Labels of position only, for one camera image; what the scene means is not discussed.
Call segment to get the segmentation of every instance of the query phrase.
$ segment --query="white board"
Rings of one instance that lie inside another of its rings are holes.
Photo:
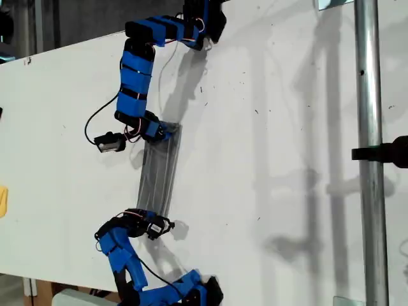
[[[408,4],[379,5],[387,142],[408,131]],[[165,65],[175,45],[157,50],[148,108],[183,124],[169,213],[179,227],[135,249],[169,280],[180,267],[216,275],[224,305],[364,301],[353,6],[235,0],[224,11],[207,53],[179,45]],[[0,66],[0,184],[10,189],[0,272],[115,289],[93,235],[136,205],[143,144],[100,154],[83,128],[119,88],[125,39]],[[92,137],[123,128],[114,110],[92,121]],[[391,304],[405,305],[408,173],[385,174]]]

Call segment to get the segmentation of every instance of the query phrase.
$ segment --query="black bracket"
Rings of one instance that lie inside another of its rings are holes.
[[[377,161],[393,163],[398,168],[408,168],[408,136],[400,136],[393,143],[351,151],[353,161]]]

